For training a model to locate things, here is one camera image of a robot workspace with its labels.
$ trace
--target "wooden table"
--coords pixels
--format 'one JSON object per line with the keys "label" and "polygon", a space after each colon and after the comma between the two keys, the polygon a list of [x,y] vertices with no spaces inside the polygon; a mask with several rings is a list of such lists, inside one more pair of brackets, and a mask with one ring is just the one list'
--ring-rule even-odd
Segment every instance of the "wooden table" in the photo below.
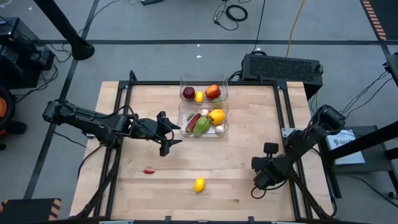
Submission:
{"label": "wooden table", "polygon": [[[96,111],[112,113],[118,82],[103,82]],[[305,128],[310,119],[302,83],[288,83],[295,125]],[[280,92],[284,121],[287,124],[283,93]],[[130,105],[140,118],[155,119],[165,110],[171,122],[177,123],[179,86],[134,85]],[[170,154],[159,157],[159,145],[152,141],[124,139],[118,182],[114,195],[112,219],[163,220],[294,220],[289,184],[267,192],[260,200],[251,198],[251,158],[264,156],[265,142],[279,143],[283,152],[280,128],[271,86],[229,86],[228,134],[220,139],[183,137]],[[98,146],[89,140],[86,155]],[[94,154],[83,166],[77,183],[70,215],[77,214],[98,188],[105,150]],[[302,157],[309,191],[324,210],[331,214],[328,187],[321,159],[309,151]],[[144,169],[156,170],[144,174]],[[201,194],[193,191],[196,178],[206,179]],[[300,213],[305,217],[299,189]],[[104,194],[104,214],[108,193]]]}

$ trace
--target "bell pepper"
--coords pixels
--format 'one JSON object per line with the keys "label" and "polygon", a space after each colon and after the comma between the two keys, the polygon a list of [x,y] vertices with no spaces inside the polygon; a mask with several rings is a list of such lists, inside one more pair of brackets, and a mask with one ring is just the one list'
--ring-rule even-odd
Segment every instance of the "bell pepper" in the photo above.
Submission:
{"label": "bell pepper", "polygon": [[195,124],[195,127],[193,128],[193,133],[204,134],[209,130],[209,128],[210,128],[210,120],[206,117],[201,117]]}
{"label": "bell pepper", "polygon": [[221,95],[221,91],[218,85],[211,85],[205,91],[206,97],[209,99],[215,99]]}
{"label": "bell pepper", "polygon": [[195,94],[195,101],[198,103],[201,103],[201,102],[203,102],[204,97],[205,96],[203,96],[203,92],[199,91]]}
{"label": "bell pepper", "polygon": [[209,113],[210,122],[214,125],[221,124],[225,119],[224,111],[221,109],[215,109]]}

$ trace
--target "gray floor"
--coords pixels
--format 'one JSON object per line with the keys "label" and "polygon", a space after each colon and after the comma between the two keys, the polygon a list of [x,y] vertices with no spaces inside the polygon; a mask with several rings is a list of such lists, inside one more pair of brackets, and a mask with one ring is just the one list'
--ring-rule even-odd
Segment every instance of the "gray floor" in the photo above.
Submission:
{"label": "gray floor", "polygon": [[[93,1],[56,2],[74,28],[79,30],[84,27]],[[109,2],[100,0],[97,10]],[[120,0],[98,14],[90,27],[88,39],[254,40],[262,1],[254,0],[244,5],[249,18],[240,23],[239,29],[234,32],[213,24],[212,17],[218,2],[166,0],[151,6],[137,4],[132,7],[127,0]],[[260,39],[287,40],[300,2],[267,0]],[[62,39],[32,0],[13,1],[5,8],[0,8],[0,14],[20,17],[41,39]],[[222,22],[226,26],[234,26],[230,21]],[[307,0],[293,39],[377,40],[359,0]],[[275,56],[284,56],[287,49],[286,45],[257,47]],[[218,74],[230,75],[239,69],[242,57],[252,48],[253,45],[246,44],[95,45],[95,55],[78,62],[67,100],[94,109],[101,82],[126,80],[130,70],[135,71],[139,80],[179,80],[185,73],[203,79]],[[398,46],[389,46],[389,50],[396,52]],[[378,45],[293,45],[289,56],[321,61],[325,73],[324,86],[318,93],[318,106],[329,104],[338,110],[342,110],[352,97],[383,72],[382,64],[385,62],[383,51]],[[59,97],[71,61],[56,63],[58,78],[46,90],[35,92],[18,104],[16,119],[26,122],[29,128],[22,136],[5,139],[8,149],[0,152],[0,201],[24,196],[49,126],[41,118],[42,111],[48,100]],[[383,82],[377,82],[358,101],[358,105],[369,99]],[[395,121],[397,95],[394,82],[389,82],[369,104],[350,115],[347,125],[376,124],[382,127]],[[74,140],[86,142],[77,129],[61,126],[57,130]],[[387,143],[387,147],[397,145],[398,141]],[[69,214],[83,152],[83,148],[54,136],[33,194],[33,198],[60,197],[63,203],[62,218]],[[366,174],[361,177],[381,192],[387,193],[393,189],[387,174]],[[352,222],[396,222],[396,208],[363,183],[343,175],[338,180],[343,194],[343,198],[337,200],[338,218]]]}

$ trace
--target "clear plastic bin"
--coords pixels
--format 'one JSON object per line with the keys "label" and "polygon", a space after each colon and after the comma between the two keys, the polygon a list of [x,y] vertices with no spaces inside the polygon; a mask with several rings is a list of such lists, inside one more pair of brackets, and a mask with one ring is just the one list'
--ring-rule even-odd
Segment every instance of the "clear plastic bin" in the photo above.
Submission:
{"label": "clear plastic bin", "polygon": [[206,81],[201,80],[201,78],[194,77],[192,75],[183,75],[181,77],[181,82],[180,82],[180,98],[181,100],[185,101],[192,101],[194,103],[195,100],[187,100],[183,96],[183,91],[186,87],[192,87],[195,90],[195,93],[198,91],[202,91],[205,98],[203,100],[203,103],[211,102],[210,99],[206,97],[205,91],[206,89],[211,86],[211,85],[218,85],[221,91],[221,95],[218,97],[222,101],[226,101],[228,99],[228,79],[224,75],[214,75],[211,78],[206,78]]}
{"label": "clear plastic bin", "polygon": [[[207,133],[205,134],[193,134],[193,133],[188,133],[185,131],[185,128],[187,127],[189,121],[187,121],[188,115],[191,112],[199,112],[203,109],[206,109],[208,111],[212,111],[215,109],[221,109],[223,110],[225,114],[225,119],[223,121],[222,125],[224,127],[224,132],[223,133],[216,133],[216,126],[211,125],[210,129]],[[191,103],[189,101],[181,101],[181,103],[178,106],[178,126],[181,127],[180,131],[184,134],[184,136],[190,136],[190,137],[210,137],[210,138],[222,138],[229,129],[228,125],[228,105],[225,102],[220,102],[220,103]]]}

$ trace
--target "red chili pepper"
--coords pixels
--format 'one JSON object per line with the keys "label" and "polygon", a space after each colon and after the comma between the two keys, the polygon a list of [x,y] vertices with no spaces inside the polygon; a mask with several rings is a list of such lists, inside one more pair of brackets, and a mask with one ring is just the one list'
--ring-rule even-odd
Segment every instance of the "red chili pepper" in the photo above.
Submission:
{"label": "red chili pepper", "polygon": [[153,174],[153,173],[155,173],[155,171],[153,171],[153,170],[144,170],[143,173],[145,173],[145,174]]}

